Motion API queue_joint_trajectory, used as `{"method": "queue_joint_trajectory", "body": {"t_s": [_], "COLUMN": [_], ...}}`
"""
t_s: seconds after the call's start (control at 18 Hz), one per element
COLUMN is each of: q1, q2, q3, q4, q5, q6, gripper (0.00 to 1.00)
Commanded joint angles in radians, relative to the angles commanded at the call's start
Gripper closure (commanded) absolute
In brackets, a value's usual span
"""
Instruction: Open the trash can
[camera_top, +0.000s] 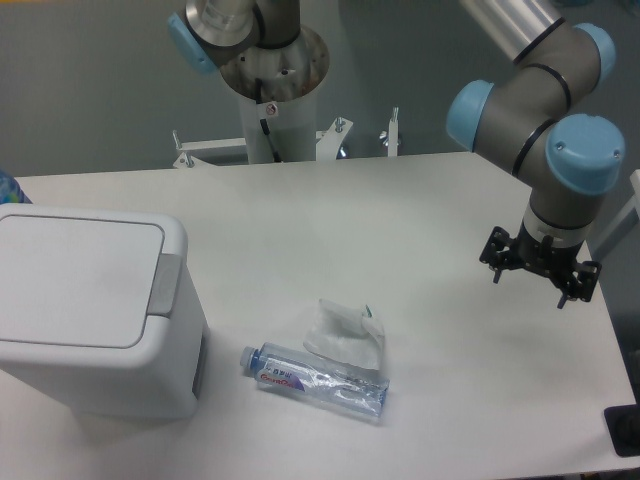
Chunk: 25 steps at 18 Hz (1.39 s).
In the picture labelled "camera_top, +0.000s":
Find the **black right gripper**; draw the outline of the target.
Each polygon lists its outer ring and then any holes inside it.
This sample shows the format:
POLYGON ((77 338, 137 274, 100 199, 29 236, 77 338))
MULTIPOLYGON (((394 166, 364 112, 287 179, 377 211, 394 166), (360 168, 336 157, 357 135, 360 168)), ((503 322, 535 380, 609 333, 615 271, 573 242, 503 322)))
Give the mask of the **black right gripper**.
POLYGON ((549 278, 561 291, 557 308, 567 302, 590 302, 602 270, 600 262, 579 262, 576 258, 582 242, 571 247, 554 245, 554 238, 546 235, 534 238, 522 224, 516 239, 496 226, 480 254, 479 260, 493 272, 493 283, 498 284, 504 271, 524 269, 549 278))

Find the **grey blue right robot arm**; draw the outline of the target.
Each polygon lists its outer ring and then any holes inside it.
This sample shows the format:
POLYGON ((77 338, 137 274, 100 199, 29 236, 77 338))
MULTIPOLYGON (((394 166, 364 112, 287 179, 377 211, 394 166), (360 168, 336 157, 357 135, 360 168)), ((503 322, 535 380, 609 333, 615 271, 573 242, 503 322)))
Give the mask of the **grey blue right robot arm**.
POLYGON ((626 153, 620 130, 575 105, 609 76, 616 49, 592 24, 571 25, 548 1, 468 1, 465 10, 516 67, 497 86, 467 84, 452 102, 448 135, 526 184, 531 195, 516 235, 495 227, 480 261, 495 275, 547 278, 563 302, 589 301, 601 266, 579 261, 626 153))

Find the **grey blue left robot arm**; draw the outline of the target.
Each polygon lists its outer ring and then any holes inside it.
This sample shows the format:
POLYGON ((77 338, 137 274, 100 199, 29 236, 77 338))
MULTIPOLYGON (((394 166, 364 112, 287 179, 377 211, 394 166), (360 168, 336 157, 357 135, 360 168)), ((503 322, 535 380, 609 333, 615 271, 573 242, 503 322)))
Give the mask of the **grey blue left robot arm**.
POLYGON ((352 124, 337 118, 316 132, 330 54, 302 25, 299 2, 189 1, 167 27, 186 62, 201 74, 220 73, 237 99, 249 163, 338 158, 352 124))

